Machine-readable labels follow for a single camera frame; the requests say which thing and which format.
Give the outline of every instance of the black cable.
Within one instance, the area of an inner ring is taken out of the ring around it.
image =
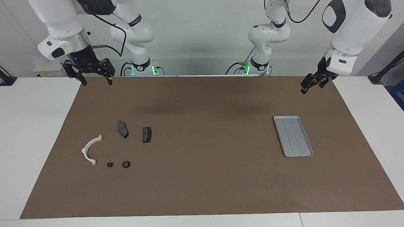
[[[227,73],[229,73],[229,71],[230,71],[230,69],[233,67],[233,66],[235,66],[235,65],[239,65],[240,64],[240,62],[236,62],[236,63],[234,63],[233,65],[231,65],[228,69],[227,69],[227,71],[226,71],[226,74],[225,75],[227,75]]]
[[[271,68],[271,72],[269,73],[269,76],[271,76],[273,67],[270,65],[269,68]]]
[[[393,65],[392,63],[390,63],[393,67],[396,67],[397,65],[401,64],[404,61],[404,59],[402,59],[399,63]]]
[[[124,70],[124,76],[126,76],[125,73],[126,73],[126,70],[127,70],[127,69],[132,70],[132,67],[127,67],[127,68]]]
[[[320,1],[321,1],[321,0],[318,0],[318,1],[316,2],[316,4],[315,4],[315,5],[313,6],[313,8],[310,10],[309,14],[307,14],[307,16],[306,16],[303,20],[301,20],[301,21],[295,21],[295,20],[293,20],[292,17],[290,16],[288,1],[287,1],[287,0],[284,0],[284,2],[285,2],[285,9],[286,9],[286,12],[288,13],[289,19],[290,19],[292,22],[294,22],[294,23],[302,23],[303,21],[305,21],[305,20],[311,15],[311,13],[314,11],[314,9],[316,8],[316,6],[318,5],[318,3],[319,3]]]
[[[245,60],[245,61],[247,61],[247,60],[248,60],[248,58],[251,56],[251,54],[253,53],[253,51],[254,51],[254,48],[251,50],[250,54],[248,55],[248,57],[246,58],[246,60]]]
[[[164,75],[164,76],[166,75],[166,72],[164,72],[163,67],[157,66],[156,69],[162,69],[162,70],[163,70],[163,75]]]
[[[108,46],[108,45],[96,45],[96,46],[90,46],[92,49],[97,49],[97,48],[109,48],[112,49],[113,51],[115,51],[118,55],[120,55],[120,53],[112,46]]]
[[[2,66],[0,66],[0,68],[2,68],[2,70],[4,70],[4,72],[6,72],[10,77],[12,77],[11,74],[5,68],[3,68]]]
[[[233,74],[235,75],[237,70],[240,70],[240,71],[241,71],[242,69],[243,69],[243,67],[240,67],[240,68],[236,69]]]
[[[96,17],[96,18],[98,18],[99,20],[103,21],[104,23],[107,23],[107,24],[109,24],[110,26],[112,26],[112,27],[114,27],[114,28],[117,28],[117,29],[119,29],[119,30],[121,30],[121,31],[123,31],[123,32],[125,33],[124,41],[123,41],[123,43],[122,43],[121,53],[119,53],[115,48],[113,48],[113,47],[111,47],[111,46],[108,46],[108,45],[105,45],[105,47],[114,50],[115,52],[117,52],[117,54],[118,54],[120,57],[122,57],[122,54],[123,54],[123,52],[124,52],[125,42],[126,42],[126,31],[123,30],[122,28],[120,28],[120,27],[114,25],[114,24],[111,24],[110,22],[108,22],[108,21],[102,19],[101,17],[99,17],[99,16],[97,16],[97,15],[93,15],[93,16]]]
[[[124,68],[125,68],[125,66],[126,66],[127,64],[129,64],[129,62],[125,62],[125,63],[122,65],[121,74],[119,74],[119,76],[122,76],[122,72],[123,72],[123,70],[124,70]]]
[[[403,61],[404,61],[404,59],[402,59],[399,63],[397,63],[397,64],[395,64],[395,65],[393,65],[391,62],[390,62],[389,64],[392,65],[393,68],[394,68],[394,67],[396,67],[397,65],[401,64]],[[380,72],[377,72],[377,73],[370,74],[370,75],[368,75],[368,76],[372,76],[372,75],[379,74],[379,73],[381,73],[381,71],[380,71]]]
[[[381,73],[381,71],[380,71],[380,72],[377,72],[377,73],[370,74],[370,75],[368,75],[368,76],[372,76],[372,75],[375,75],[375,74],[378,74],[378,73]]]

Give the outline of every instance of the white wall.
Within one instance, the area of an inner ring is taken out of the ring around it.
[[[14,76],[34,76],[33,63],[47,59],[2,0],[0,22],[0,65]]]
[[[381,71],[397,55],[404,50],[404,23],[387,40],[387,42],[377,51],[377,53],[366,63],[359,71],[358,76],[367,76]],[[383,84],[397,84],[404,79],[404,63],[397,65],[386,73],[383,78]]]
[[[45,26],[35,16],[27,0],[4,1],[10,12],[15,15],[22,28],[35,43],[47,36]],[[404,21],[404,1],[391,0],[393,18],[382,29],[377,37],[367,45],[359,56],[354,68],[356,74],[366,62],[377,52],[385,41],[397,30]],[[292,17],[303,18],[312,8],[315,0],[293,1],[290,4]],[[300,75],[315,72],[318,61],[333,35],[323,26],[321,15],[329,0],[322,0],[317,9],[302,24],[292,24],[290,40],[272,44],[273,55],[271,65],[274,75]],[[247,31],[250,26],[268,23],[263,9],[263,0],[137,0],[143,19],[156,32],[155,40],[146,44],[150,56],[158,60],[167,74],[223,74],[228,66],[236,61],[243,61],[252,49],[248,41]],[[108,44],[120,47],[109,35],[108,25],[90,15],[80,15],[86,29],[91,31],[93,45]],[[114,16],[104,17],[111,22],[119,20]],[[11,46],[9,40],[3,41],[4,33],[0,33],[1,59],[4,58],[3,48]],[[38,59],[38,51],[31,47],[23,55],[25,61]],[[112,60],[117,71],[129,54],[119,58],[109,49],[97,49],[97,56]],[[20,63],[7,63],[8,68],[17,68]],[[27,69],[20,76],[29,75]]]

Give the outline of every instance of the white curved part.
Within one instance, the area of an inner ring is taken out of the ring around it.
[[[88,152],[88,149],[91,147],[91,145],[93,145],[95,142],[98,142],[98,141],[101,141],[101,140],[102,140],[102,136],[99,135],[97,138],[90,140],[90,142],[88,142],[87,145],[86,145],[83,149],[81,149],[81,153],[84,154],[84,157],[85,157],[88,161],[90,161],[90,162],[93,164],[93,166],[95,166],[95,164],[96,164],[97,161],[94,160],[94,159],[90,159],[90,158],[87,156],[87,152]]]

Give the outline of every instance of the white plastic bracket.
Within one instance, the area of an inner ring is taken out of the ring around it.
[[[38,45],[38,50],[47,59],[55,60],[58,57],[72,53],[73,46],[68,41],[55,40],[52,36],[48,36]]]
[[[90,162],[93,164],[93,166],[95,166],[95,164],[96,164],[97,161],[94,160],[94,159],[90,159],[90,158],[87,156],[87,152],[88,152],[88,149],[91,147],[91,145],[93,145],[95,142],[98,142],[98,141],[101,141],[101,140],[102,140],[102,136],[99,135],[97,138],[90,140],[90,142],[88,142],[87,145],[86,145],[83,149],[81,149],[81,153],[84,154],[84,157],[85,157],[88,161],[90,161]]]

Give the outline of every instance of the black ring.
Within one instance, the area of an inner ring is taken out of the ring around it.
[[[251,65],[254,66],[258,71],[264,71],[268,67],[268,64],[269,64],[269,61],[268,61],[268,63],[261,65],[261,64],[255,62],[253,58],[251,58],[250,62],[251,62]]]
[[[272,22],[272,24],[273,24],[276,28],[282,28],[282,27],[286,24],[286,18],[285,18],[285,21],[283,21],[281,24],[276,24],[275,22]]]
[[[130,161],[124,161],[124,163],[122,163],[122,166],[123,166],[124,168],[130,167]]]
[[[132,61],[132,65],[136,68],[137,71],[143,72],[143,71],[150,65],[151,62],[152,62],[152,61],[151,61],[150,58],[149,58],[149,60],[148,60],[146,63],[141,64],[141,65],[135,64],[135,63],[133,63],[133,61]]]
[[[133,26],[137,25],[141,20],[142,20],[142,16],[139,14],[139,16],[136,19],[134,19],[132,22],[129,23],[129,26],[133,27]]]

